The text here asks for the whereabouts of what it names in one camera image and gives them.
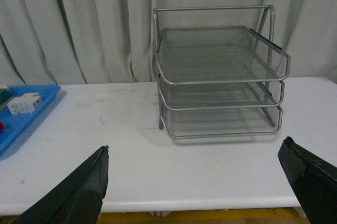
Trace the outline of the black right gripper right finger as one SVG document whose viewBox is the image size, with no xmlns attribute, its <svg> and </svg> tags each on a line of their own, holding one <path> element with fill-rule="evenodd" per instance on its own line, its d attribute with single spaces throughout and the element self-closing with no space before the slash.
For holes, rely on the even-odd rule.
<svg viewBox="0 0 337 224">
<path fill-rule="evenodd" d="M 336 167 L 287 137 L 277 154 L 310 223 L 336 223 Z"/>
</svg>

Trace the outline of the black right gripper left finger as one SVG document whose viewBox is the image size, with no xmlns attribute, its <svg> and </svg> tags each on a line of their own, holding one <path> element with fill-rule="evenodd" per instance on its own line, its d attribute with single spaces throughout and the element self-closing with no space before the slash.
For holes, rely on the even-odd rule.
<svg viewBox="0 0 337 224">
<path fill-rule="evenodd" d="M 108 185 L 102 146 L 12 223 L 97 223 Z"/>
</svg>

